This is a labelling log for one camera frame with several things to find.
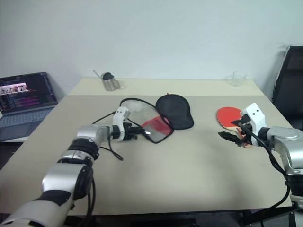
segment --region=chair backrest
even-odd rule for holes
[[[290,123],[303,120],[303,46],[289,47],[276,80],[272,103]]]

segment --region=floor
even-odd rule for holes
[[[0,169],[17,151],[20,144],[0,144]],[[0,214],[0,222],[6,218],[7,215]],[[175,214],[175,215],[130,215],[130,216],[110,216],[101,217],[97,219],[102,227],[161,227],[158,223],[152,221],[159,220],[178,220],[188,219],[194,220],[200,227],[238,227],[238,220],[241,217],[239,213],[235,212],[217,212],[217,213],[198,213],[198,214]],[[255,224],[254,227],[260,227],[260,224]],[[288,216],[282,216],[273,220],[264,222],[265,227],[287,227]]]

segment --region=black cable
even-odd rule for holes
[[[137,124],[136,122],[133,122],[131,119],[127,119],[129,122],[131,122],[131,123],[133,123],[133,124],[135,124],[136,126],[138,126],[138,127],[140,127],[140,128],[142,128],[142,126],[141,125],[139,125],[139,124]]]
[[[265,148],[265,150],[267,151],[268,155],[269,155],[269,160],[271,162],[271,164],[273,165],[273,167],[279,171],[280,173],[282,173],[283,175],[285,175],[285,171],[282,169],[282,167],[278,164],[276,158],[274,157],[274,155],[272,154],[271,150],[269,149],[269,147],[265,144],[265,142],[260,139],[257,135],[255,135],[252,131],[250,131],[246,126],[244,126],[242,123],[239,123],[240,128],[245,131],[246,134],[254,137],[259,144],[262,145],[262,147]]]
[[[107,140],[108,140],[108,147],[109,147],[109,149],[108,149],[108,148],[105,148],[105,147],[101,147],[101,148],[103,148],[103,149],[105,149],[105,150],[108,150],[108,151],[112,152],[113,155],[114,155],[116,158],[118,158],[119,160],[123,161],[124,158],[123,158],[121,155],[119,155],[118,153],[116,153],[116,152],[113,151],[112,145],[111,145],[111,143],[110,143],[110,136],[111,136],[111,134],[108,133]]]
[[[108,115],[106,115],[106,116],[104,116],[104,117],[99,118],[98,120],[94,121],[92,124],[95,124],[95,123],[97,123],[98,121],[101,121],[101,120],[103,120],[104,118],[107,118],[108,116],[113,115],[113,114],[115,114],[115,111],[109,113]]]
[[[262,211],[262,215],[265,215],[265,213],[268,212],[269,210],[280,206],[288,198],[289,193],[290,193],[290,187],[287,186],[287,190],[286,190],[286,193],[285,193],[284,197],[279,202],[272,205],[271,207],[260,210],[260,211]],[[260,224],[261,224],[262,227],[264,227],[263,220],[260,221]]]
[[[91,207],[89,209],[89,214],[85,217],[85,225],[84,225],[84,227],[87,227],[88,224],[89,224],[89,222],[90,222],[91,215],[93,213],[93,209],[95,207],[95,202],[96,202],[96,185],[95,185],[94,178],[91,181],[91,185],[92,185],[92,188],[93,188],[93,199],[92,199],[92,202],[91,202]]]
[[[87,194],[87,212],[86,212],[86,215],[85,215],[85,218],[78,224],[76,225],[76,227],[81,227],[83,226],[83,224],[85,223],[85,220],[86,220],[86,217],[89,215],[90,213],[90,209],[91,209],[91,202],[90,202],[90,192]]]
[[[244,126],[242,123],[239,123],[239,126],[240,128],[245,131],[246,134],[254,137],[259,144],[261,144],[265,150],[267,151],[268,155],[269,155],[269,159],[270,159],[270,162],[271,164],[273,165],[273,167],[279,171],[280,173],[283,174],[283,176],[285,176],[285,170],[282,169],[282,167],[278,164],[276,158],[274,157],[274,155],[272,154],[271,150],[272,150],[272,146],[273,146],[273,138],[270,139],[270,143],[269,143],[269,147],[265,144],[265,142],[260,138],[258,137],[257,135],[255,135],[252,131],[250,131],[246,126]],[[290,193],[290,187],[287,186],[287,190],[286,190],[286,193],[284,195],[284,197],[279,201],[277,202],[276,204],[272,205],[271,207],[269,208],[265,208],[265,209],[262,209],[262,215],[264,215],[266,212],[268,212],[269,210],[273,209],[273,208],[276,208],[278,206],[280,206],[289,196],[289,193]],[[263,220],[260,221],[260,224],[262,227],[264,227],[264,223],[263,223]]]

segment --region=table tennis paddle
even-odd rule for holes
[[[239,135],[239,138],[242,139],[244,136],[241,134],[241,128],[232,123],[241,118],[240,112],[241,110],[235,107],[222,107],[217,111],[217,120],[221,126],[225,129],[235,131]],[[244,144],[244,147],[251,147],[251,145]]]
[[[153,128],[155,131],[162,133],[164,136],[171,134],[171,128],[163,122],[160,116],[145,122],[141,126],[142,128]]]

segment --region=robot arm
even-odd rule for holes
[[[85,197],[93,179],[93,163],[98,158],[102,142],[113,139],[136,139],[142,129],[124,122],[129,115],[126,107],[119,107],[113,125],[82,126],[77,137],[61,158],[46,173],[42,181],[42,195],[22,205],[0,226],[59,227],[77,199]]]
[[[267,146],[280,154],[283,163],[283,174],[285,184],[290,187],[290,199],[296,209],[296,220],[303,211],[303,132],[293,128],[271,127],[268,128],[265,116],[253,103],[241,112],[241,119],[233,122],[245,130],[249,129],[257,135]],[[243,139],[231,135],[228,132],[220,132],[219,135],[226,140],[235,142],[238,146],[249,143],[254,146],[261,146],[256,138],[250,133],[242,131]]]

